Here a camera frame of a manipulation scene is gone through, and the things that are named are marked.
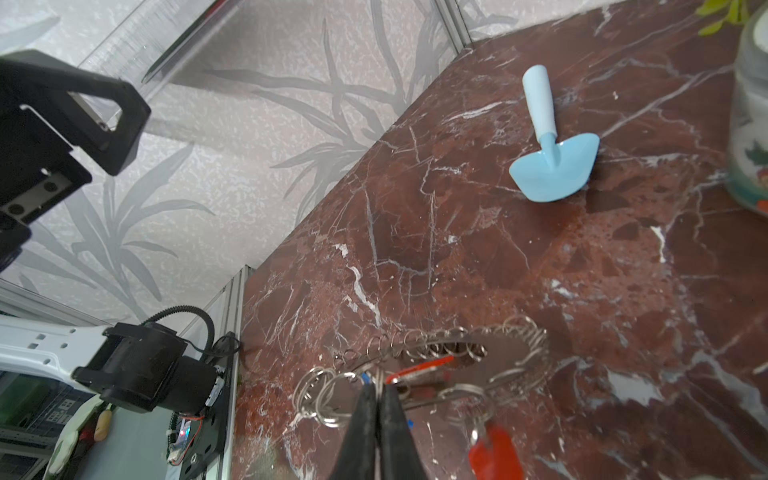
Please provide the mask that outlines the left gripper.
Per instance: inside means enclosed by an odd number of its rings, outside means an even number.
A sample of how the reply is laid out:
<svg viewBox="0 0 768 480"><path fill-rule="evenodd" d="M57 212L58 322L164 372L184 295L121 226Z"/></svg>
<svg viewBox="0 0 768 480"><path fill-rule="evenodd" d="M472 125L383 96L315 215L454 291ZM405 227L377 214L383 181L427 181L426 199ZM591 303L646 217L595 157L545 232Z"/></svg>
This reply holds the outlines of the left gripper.
<svg viewBox="0 0 768 480"><path fill-rule="evenodd" d="M117 176L135 160L151 108L132 84L37 50L2 56L1 81L33 109L18 106L1 115L1 268L6 269L31 239L31 225L92 181L69 144ZM89 98L118 106L115 127Z"/></svg>

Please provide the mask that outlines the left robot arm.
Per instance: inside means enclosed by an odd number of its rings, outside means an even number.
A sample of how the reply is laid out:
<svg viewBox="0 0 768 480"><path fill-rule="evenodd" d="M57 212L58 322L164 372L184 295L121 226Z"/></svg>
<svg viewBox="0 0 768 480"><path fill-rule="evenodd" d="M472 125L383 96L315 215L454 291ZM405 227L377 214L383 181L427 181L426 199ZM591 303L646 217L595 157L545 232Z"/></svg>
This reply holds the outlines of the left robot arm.
<svg viewBox="0 0 768 480"><path fill-rule="evenodd" d="M32 224L72 198L92 177L73 156L82 149L117 176L136 158L151 110L130 83L70 66L36 50L1 59L1 263L19 259ZM209 416L230 384L241 343L218 336L196 310L206 338L191 344L161 314L139 325L53 326L40 332L1 320L1 366L48 376L92 391L135 412L162 408L195 419Z"/></svg>

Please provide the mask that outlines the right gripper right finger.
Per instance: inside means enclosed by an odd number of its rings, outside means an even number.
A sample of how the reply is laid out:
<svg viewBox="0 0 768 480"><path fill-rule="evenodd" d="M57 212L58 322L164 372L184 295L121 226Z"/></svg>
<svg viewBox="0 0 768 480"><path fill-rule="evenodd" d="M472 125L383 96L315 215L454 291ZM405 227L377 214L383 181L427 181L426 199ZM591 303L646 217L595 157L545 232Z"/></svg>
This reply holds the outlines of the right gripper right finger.
<svg viewBox="0 0 768 480"><path fill-rule="evenodd" d="M385 384L378 402L380 477L384 480L427 478L395 385Z"/></svg>

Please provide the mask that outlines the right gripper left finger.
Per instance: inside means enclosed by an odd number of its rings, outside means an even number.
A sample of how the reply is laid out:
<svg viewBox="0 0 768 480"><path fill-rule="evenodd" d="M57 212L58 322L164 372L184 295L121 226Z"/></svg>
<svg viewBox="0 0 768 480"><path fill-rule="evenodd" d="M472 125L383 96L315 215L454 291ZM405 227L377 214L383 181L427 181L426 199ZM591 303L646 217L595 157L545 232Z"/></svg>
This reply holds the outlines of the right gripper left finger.
<svg viewBox="0 0 768 480"><path fill-rule="evenodd" d="M338 452L331 480L375 478L378 399L373 384L363 386Z"/></svg>

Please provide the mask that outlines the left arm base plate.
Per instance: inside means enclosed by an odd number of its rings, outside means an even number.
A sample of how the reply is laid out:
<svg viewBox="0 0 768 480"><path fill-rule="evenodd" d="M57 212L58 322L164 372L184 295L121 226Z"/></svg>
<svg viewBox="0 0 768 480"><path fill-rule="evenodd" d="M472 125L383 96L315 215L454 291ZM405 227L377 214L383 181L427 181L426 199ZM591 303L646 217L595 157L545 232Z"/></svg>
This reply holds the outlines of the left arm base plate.
<svg viewBox="0 0 768 480"><path fill-rule="evenodd" d="M192 441L181 466L181 480L203 479L208 469L225 452L235 387L234 359L221 359L216 366L224 368L224 386L202 420L202 427Z"/></svg>

